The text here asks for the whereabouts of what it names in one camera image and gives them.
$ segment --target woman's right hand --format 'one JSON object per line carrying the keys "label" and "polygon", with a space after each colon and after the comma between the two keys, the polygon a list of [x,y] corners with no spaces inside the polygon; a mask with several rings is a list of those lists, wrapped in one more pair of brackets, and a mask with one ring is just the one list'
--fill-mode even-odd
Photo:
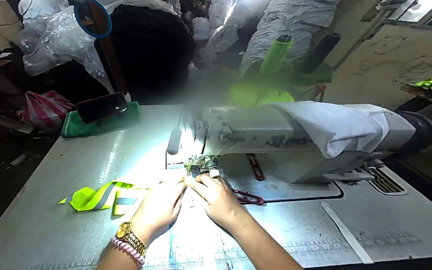
{"label": "woman's right hand", "polygon": [[223,178],[213,179],[207,174],[200,174],[195,179],[186,178],[185,182],[199,193],[208,216],[231,234],[241,230],[244,220],[251,218]]}

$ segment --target green thread spool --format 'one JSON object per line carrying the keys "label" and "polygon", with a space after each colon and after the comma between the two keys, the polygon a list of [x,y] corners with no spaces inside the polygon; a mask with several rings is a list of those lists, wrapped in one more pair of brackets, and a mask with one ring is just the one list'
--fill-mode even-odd
{"label": "green thread spool", "polygon": [[269,48],[266,57],[262,61],[259,72],[264,74],[277,73],[290,52],[292,45],[293,41],[290,35],[280,35]]}

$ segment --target gold wristwatch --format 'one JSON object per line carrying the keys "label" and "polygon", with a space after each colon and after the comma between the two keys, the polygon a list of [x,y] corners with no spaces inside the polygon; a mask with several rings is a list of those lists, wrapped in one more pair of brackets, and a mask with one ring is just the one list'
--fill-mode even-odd
{"label": "gold wristwatch", "polygon": [[141,240],[139,240],[139,238],[135,235],[133,231],[133,224],[130,221],[124,222],[119,226],[116,232],[116,237],[119,240],[131,245],[131,247],[143,257],[146,256],[145,244],[143,244]]}

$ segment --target smartphone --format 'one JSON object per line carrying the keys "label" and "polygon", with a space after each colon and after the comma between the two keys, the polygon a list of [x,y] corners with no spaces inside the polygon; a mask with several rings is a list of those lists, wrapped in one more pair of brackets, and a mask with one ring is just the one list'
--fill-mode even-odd
{"label": "smartphone", "polygon": [[85,124],[128,110],[128,103],[121,92],[76,103],[76,111]]}

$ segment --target gray reflective stripe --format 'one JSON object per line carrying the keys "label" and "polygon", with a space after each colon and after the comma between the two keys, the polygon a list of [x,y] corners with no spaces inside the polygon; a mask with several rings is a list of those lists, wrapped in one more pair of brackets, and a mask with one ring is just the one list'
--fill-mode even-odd
{"label": "gray reflective stripe", "polygon": [[73,200],[73,194],[69,195],[69,197],[66,198],[66,201],[64,203],[70,202]]}
{"label": "gray reflective stripe", "polygon": [[99,200],[99,202],[96,204],[96,206],[94,206],[93,210],[98,210],[103,208],[104,204],[106,203],[106,201],[108,200],[108,197],[110,196],[111,190],[113,189],[113,187],[116,185],[116,182],[112,182],[105,190],[103,196],[101,197],[101,199]]}
{"label": "gray reflective stripe", "polygon": [[135,201],[133,198],[116,198],[116,204],[132,205]]}

